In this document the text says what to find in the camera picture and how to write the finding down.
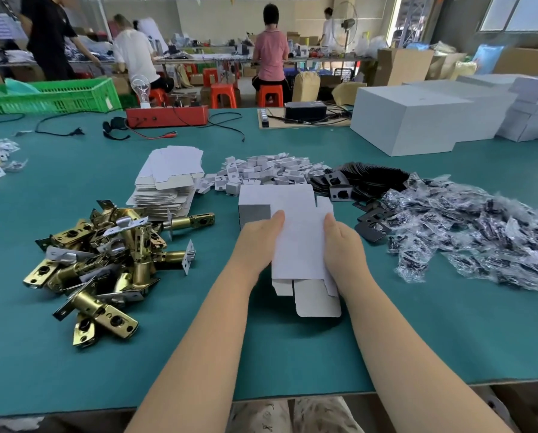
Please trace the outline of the white folding carton box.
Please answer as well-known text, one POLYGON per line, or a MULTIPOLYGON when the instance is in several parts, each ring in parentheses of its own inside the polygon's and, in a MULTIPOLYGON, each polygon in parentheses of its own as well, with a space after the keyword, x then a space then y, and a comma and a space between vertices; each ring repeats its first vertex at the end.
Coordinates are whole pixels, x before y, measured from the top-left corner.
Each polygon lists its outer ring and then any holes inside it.
POLYGON ((294 300, 302 318, 339 318, 337 285, 324 261, 324 220, 333 212, 327 198, 316 196, 309 184, 241 187, 239 225, 270 219, 282 210, 285 221, 276 239, 271 263, 272 287, 279 297, 294 300))

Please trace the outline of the pile of black strike plates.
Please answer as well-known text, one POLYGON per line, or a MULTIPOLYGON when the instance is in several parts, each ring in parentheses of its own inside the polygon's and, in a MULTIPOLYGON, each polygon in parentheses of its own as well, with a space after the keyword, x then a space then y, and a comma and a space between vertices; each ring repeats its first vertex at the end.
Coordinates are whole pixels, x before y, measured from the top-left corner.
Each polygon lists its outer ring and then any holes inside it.
POLYGON ((335 168, 308 172, 308 182, 316 195, 331 203, 351 202, 361 211, 355 231, 362 239, 377 244, 388 239, 392 230, 386 224, 395 210, 382 202, 386 193, 406 188, 410 173, 399 168, 351 161, 335 168))

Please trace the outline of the person's left hand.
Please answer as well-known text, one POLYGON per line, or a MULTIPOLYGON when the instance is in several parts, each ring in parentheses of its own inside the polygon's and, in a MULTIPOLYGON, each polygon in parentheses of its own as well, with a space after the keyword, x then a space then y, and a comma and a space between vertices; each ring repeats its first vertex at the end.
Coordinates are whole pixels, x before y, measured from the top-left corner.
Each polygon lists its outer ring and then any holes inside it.
POLYGON ((235 273, 250 281, 256 281, 273 260, 279 235, 270 233, 271 218, 246 223, 229 259, 235 273))

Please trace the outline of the green plastic crate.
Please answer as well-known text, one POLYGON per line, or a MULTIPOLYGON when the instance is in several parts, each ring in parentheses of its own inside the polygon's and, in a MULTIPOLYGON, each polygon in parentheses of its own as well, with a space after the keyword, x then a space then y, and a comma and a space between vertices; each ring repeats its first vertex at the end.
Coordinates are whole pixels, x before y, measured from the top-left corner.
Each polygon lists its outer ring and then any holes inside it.
POLYGON ((112 79, 21 82, 0 84, 0 115, 108 113, 122 109, 112 79))

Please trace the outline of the brown paper bag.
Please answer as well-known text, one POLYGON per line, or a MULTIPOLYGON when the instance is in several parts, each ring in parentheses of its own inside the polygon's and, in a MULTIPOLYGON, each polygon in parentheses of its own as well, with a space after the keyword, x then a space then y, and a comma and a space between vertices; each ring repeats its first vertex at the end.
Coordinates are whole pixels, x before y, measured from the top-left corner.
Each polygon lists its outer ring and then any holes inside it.
POLYGON ((365 87, 364 82, 343 82, 333 88, 332 98, 338 106, 354 106, 358 90, 365 87))
POLYGON ((299 72, 294 78, 292 102, 317 101, 321 78, 317 72, 299 72))

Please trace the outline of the red tester box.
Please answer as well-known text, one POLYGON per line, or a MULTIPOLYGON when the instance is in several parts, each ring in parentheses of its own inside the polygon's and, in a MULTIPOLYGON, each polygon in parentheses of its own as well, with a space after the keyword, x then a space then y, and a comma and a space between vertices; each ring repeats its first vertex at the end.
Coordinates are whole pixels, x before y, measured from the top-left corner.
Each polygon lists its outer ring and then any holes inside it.
POLYGON ((201 127, 208 124, 209 107, 152 107, 125 110, 132 129, 201 127))

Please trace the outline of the brown cardboard box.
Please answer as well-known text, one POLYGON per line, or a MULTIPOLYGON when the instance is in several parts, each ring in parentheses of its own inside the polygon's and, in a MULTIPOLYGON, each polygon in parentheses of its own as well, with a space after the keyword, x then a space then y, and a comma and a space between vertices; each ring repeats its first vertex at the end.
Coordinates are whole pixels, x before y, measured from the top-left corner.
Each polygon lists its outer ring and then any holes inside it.
POLYGON ((371 86, 400 86, 424 81, 433 50, 386 48, 377 51, 377 68, 371 86))

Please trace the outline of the stack of white boxes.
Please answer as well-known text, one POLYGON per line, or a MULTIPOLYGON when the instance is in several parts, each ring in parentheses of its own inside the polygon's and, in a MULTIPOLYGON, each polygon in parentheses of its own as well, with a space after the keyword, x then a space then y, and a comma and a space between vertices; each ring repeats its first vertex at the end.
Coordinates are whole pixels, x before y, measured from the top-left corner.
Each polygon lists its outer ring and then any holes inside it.
POLYGON ((517 77, 509 92, 517 97, 496 136, 516 143, 538 140, 538 76, 517 77))

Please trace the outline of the person's left forearm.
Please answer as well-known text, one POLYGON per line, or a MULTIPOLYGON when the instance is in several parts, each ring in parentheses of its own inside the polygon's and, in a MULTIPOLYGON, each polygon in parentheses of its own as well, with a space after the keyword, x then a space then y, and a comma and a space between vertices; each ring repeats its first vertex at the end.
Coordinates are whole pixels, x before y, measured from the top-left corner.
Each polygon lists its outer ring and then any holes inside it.
POLYGON ((230 261, 125 433, 224 433, 251 291, 268 263, 230 261))

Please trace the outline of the large white cardboard box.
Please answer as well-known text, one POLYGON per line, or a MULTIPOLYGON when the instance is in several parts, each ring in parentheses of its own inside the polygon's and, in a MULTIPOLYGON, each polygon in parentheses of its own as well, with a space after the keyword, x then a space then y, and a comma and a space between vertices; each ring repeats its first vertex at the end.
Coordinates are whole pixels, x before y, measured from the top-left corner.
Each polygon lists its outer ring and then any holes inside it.
POLYGON ((468 110, 457 118, 458 128, 453 131, 457 143, 494 138, 517 97, 502 89, 453 80, 407 82, 406 85, 471 102, 468 110))
POLYGON ((390 157, 450 152, 472 102, 416 86, 359 88, 350 128, 390 157))

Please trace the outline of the pile of small white card inserts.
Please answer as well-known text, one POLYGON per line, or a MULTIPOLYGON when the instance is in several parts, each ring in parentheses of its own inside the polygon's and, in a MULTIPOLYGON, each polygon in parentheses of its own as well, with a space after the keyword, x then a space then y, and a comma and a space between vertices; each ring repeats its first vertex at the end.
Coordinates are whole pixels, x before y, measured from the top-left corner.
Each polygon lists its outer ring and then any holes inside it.
POLYGON ((323 162, 286 152, 246 159, 229 156, 218 172, 205 174, 195 184, 195 193, 204 195, 215 191, 236 197, 244 186, 310 184, 312 178, 323 177, 328 169, 323 162))

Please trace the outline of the long work table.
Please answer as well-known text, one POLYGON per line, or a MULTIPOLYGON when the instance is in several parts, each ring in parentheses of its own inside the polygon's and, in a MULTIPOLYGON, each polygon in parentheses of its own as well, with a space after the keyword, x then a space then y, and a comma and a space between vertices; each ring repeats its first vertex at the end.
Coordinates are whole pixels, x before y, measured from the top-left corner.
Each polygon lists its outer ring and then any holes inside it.
MULTIPOLYGON (((222 65, 223 63, 233 63, 233 64, 249 64, 253 63, 253 59, 250 55, 230 55, 230 54, 186 54, 189 56, 188 59, 178 58, 178 57, 156 57, 154 65, 156 66, 165 66, 165 65, 202 65, 202 64, 216 64, 222 65)), ((346 55, 345 57, 290 57, 287 60, 284 60, 284 64, 301 64, 301 63, 336 63, 340 62, 343 64, 348 63, 357 63, 363 61, 374 60, 373 57, 358 57, 354 54, 346 55)), ((12 67, 31 67, 37 66, 37 63, 33 60, 14 60, 13 62, 5 62, 0 60, 0 69, 12 68, 12 67)))

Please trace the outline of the standing pedestal fan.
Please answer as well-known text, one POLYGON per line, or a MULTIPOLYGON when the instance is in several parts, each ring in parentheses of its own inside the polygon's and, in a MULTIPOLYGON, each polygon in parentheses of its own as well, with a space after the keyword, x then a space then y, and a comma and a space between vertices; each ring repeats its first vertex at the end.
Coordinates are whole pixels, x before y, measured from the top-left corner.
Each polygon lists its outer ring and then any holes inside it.
POLYGON ((355 0, 335 0, 332 25, 337 55, 345 60, 352 48, 358 27, 355 0))

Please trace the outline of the person's right forearm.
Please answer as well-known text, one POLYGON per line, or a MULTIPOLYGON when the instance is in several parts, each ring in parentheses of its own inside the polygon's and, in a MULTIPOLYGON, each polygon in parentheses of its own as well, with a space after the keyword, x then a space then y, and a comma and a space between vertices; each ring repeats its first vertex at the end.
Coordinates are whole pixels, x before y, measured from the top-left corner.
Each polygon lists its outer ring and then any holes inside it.
POLYGON ((365 267, 337 270, 334 278, 397 433, 513 433, 424 342, 365 267))

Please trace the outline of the clear light bulb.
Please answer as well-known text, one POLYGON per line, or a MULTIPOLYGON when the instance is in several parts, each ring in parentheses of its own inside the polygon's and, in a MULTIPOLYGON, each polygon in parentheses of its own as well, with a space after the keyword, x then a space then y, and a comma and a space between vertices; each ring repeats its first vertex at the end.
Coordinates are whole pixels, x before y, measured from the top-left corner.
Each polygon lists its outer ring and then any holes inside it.
POLYGON ((143 109, 151 108, 149 80, 145 76, 137 74, 130 79, 130 85, 137 95, 140 107, 143 109))

